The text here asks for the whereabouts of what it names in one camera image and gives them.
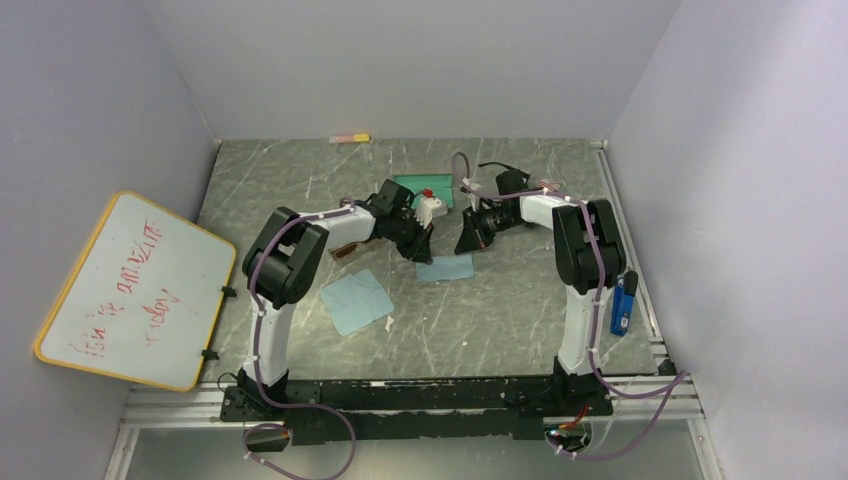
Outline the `brown glasses case green lining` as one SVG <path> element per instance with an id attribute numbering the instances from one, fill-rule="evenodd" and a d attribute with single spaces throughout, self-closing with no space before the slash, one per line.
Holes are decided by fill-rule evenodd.
<path id="1" fill-rule="evenodd" d="M 422 190 L 431 191 L 448 209 L 454 206 L 453 176 L 451 174 L 396 174 L 392 180 L 413 193 Z"/>

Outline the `black frame sunglasses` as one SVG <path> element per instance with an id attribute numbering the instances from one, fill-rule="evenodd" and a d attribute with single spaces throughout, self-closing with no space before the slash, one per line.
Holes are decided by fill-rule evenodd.
<path id="1" fill-rule="evenodd" d="M 483 168 L 483 167 L 488 167 L 488 166 L 493 166 L 493 165 L 502 168 L 504 171 L 514 172 L 515 173 L 514 175 L 521 176 L 524 179 L 524 181 L 527 181 L 531 176 L 530 173 L 525 172 L 524 170 L 521 170 L 520 168 L 514 167 L 512 165 L 508 165 L 508 164 L 505 164 L 505 163 L 502 163 L 502 162 L 497 162 L 497 161 L 479 163 L 477 165 L 477 167 Z"/>

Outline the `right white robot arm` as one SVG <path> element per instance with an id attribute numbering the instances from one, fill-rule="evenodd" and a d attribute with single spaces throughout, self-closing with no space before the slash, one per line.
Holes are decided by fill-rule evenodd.
<path id="1" fill-rule="evenodd" d="M 565 331 L 556 356 L 566 377 L 551 385 L 549 399 L 559 413 L 576 413 L 588 400 L 587 389 L 602 377 L 596 360 L 601 314 L 627 266 L 610 202 L 582 201 L 546 186 L 485 195 L 470 179 L 459 174 L 455 178 L 472 198 L 462 211 L 455 254 L 483 250 L 498 232 L 519 224 L 551 231 L 555 266 L 567 300 Z"/>

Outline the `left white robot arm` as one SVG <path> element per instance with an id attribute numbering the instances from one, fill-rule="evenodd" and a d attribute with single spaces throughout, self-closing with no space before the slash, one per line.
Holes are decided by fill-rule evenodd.
<path id="1" fill-rule="evenodd" d="M 293 313 L 311 289 L 322 256 L 383 239 L 402 258 L 429 264 L 433 221 L 446 208 L 428 190 L 414 193 L 387 180 L 366 199 L 345 197 L 335 209 L 301 213 L 279 207 L 272 213 L 242 265 L 253 319 L 237 385 L 251 412 L 271 420 L 285 409 Z"/>

